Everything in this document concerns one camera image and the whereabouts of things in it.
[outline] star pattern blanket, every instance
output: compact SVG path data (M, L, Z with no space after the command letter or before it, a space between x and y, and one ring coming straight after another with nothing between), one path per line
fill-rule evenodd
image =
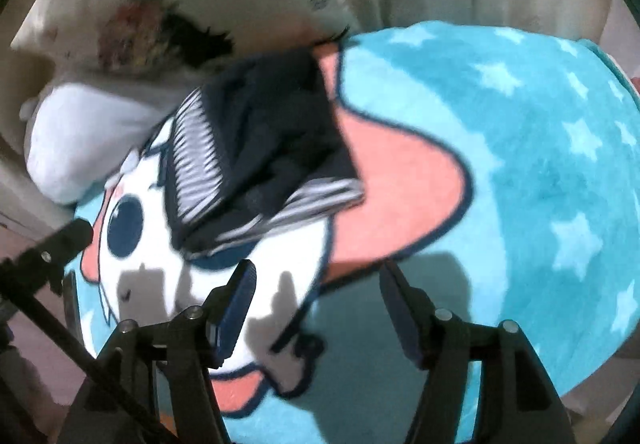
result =
M256 296L212 383L234 442L401 443L424 374L404 358L372 262L392 256L437 306L516 320L560 394L638 322L638 96L590 42L421 23L318 50L365 202L184 262L163 209L169 118L139 166L78 208L84 343L165 320L251 258ZM470 436L471 367L459 438ZM171 426L165 385L162 419Z

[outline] black cloth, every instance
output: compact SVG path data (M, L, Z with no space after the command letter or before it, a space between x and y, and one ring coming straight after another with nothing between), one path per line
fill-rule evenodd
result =
M362 200L308 49L230 66L178 109L165 186L172 246L200 257Z

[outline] black print on pillow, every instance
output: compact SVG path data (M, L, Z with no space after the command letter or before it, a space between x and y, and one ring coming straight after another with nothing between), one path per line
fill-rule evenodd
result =
M105 70L139 71L186 64L192 68L233 52L229 32L200 30L165 0L127 0L103 26L98 59Z

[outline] cartoon eye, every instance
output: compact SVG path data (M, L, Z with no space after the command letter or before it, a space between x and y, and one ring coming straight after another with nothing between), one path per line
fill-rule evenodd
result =
M124 195L114 207L107 226L107 247L116 258L127 258L142 237L144 215L140 200Z

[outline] silver bolt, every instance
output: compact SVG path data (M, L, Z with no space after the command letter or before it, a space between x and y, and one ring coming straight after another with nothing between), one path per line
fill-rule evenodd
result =
M121 321L120 324L118 325L118 330L120 330L120 332L122 332L123 334L126 334L127 332L131 332L137 328L138 328L138 323L136 323L136 321L133 319L125 319L124 321Z
M194 305L193 307L189 307L184 311L184 315L187 316L188 319L198 319L202 316L204 312L202 311L202 307L198 307Z
M509 334L517 334L520 327L515 321L511 321L507 319L507 321L502 322L502 328L505 329Z
M435 314L440 321L450 321L453 318L453 314L447 309L437 309Z

